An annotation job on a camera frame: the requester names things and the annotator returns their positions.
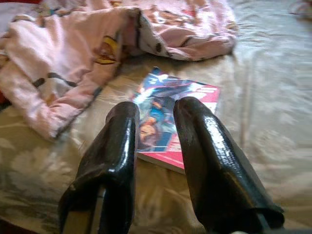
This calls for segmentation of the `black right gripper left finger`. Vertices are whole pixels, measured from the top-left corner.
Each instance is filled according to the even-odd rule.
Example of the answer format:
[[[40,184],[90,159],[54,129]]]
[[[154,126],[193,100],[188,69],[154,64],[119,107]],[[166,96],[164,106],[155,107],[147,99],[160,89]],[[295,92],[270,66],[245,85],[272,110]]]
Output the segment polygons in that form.
[[[114,106],[58,204],[60,234],[128,234],[135,215],[139,109]]]

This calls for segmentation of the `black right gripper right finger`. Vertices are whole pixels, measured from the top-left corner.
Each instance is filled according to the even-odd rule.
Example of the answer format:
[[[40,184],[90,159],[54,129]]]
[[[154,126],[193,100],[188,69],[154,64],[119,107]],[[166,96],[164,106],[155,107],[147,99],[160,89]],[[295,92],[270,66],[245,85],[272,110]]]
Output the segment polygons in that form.
[[[212,111],[184,97],[173,113],[193,210],[206,231],[261,234],[282,228],[283,210]]]

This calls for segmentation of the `colourful comic book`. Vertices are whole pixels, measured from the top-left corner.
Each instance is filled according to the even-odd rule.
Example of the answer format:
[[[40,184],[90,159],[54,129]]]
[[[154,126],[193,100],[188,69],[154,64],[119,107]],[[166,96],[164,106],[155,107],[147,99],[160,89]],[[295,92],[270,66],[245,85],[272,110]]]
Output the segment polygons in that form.
[[[173,77],[154,67],[131,98],[140,112],[138,157],[183,174],[183,157],[173,115],[175,102],[195,97],[214,113],[219,94],[216,86]]]

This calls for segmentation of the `pink cartoon print blanket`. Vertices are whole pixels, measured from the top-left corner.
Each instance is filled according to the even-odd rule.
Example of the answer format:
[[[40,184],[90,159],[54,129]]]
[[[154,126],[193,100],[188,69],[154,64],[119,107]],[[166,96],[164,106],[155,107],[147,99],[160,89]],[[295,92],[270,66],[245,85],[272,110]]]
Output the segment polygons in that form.
[[[124,57],[210,59],[231,52],[237,32],[227,0],[45,1],[0,37],[0,91],[31,128],[55,138]]]

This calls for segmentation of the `grey floral bed sheet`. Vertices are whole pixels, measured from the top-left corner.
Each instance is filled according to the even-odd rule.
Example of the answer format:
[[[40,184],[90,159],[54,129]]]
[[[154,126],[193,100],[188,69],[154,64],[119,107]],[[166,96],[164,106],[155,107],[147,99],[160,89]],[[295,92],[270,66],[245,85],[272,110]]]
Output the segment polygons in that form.
[[[30,129],[10,106],[0,112],[0,219],[57,234],[57,204],[110,109],[153,67],[219,86],[217,115],[256,170],[288,229],[312,229],[312,20],[298,0],[228,0],[238,27],[232,53],[202,62],[143,55],[56,141]]]

